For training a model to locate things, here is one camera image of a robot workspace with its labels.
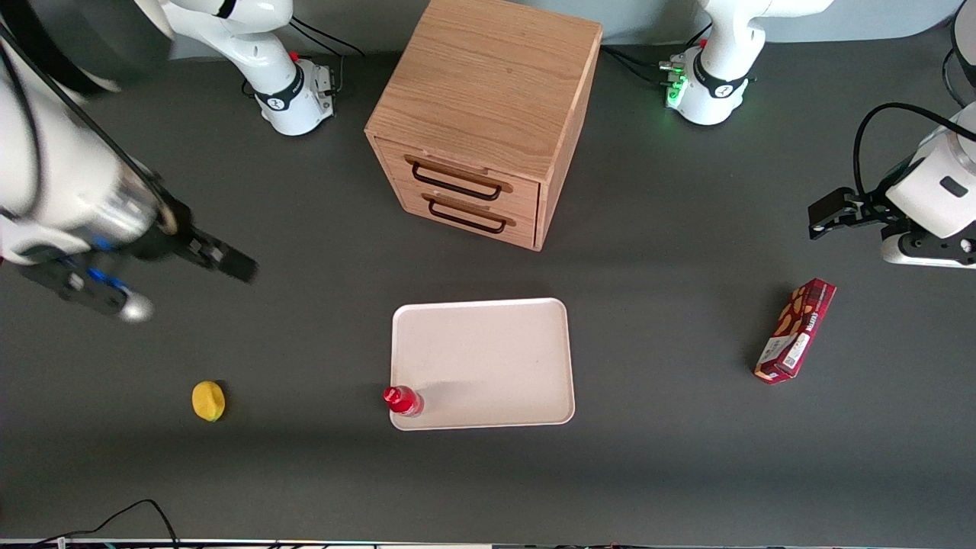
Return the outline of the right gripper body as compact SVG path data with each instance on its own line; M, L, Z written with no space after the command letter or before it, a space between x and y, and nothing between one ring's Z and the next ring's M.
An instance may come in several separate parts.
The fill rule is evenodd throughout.
M184 203L157 172L119 171L98 202L98 253L156 261L178 247Z

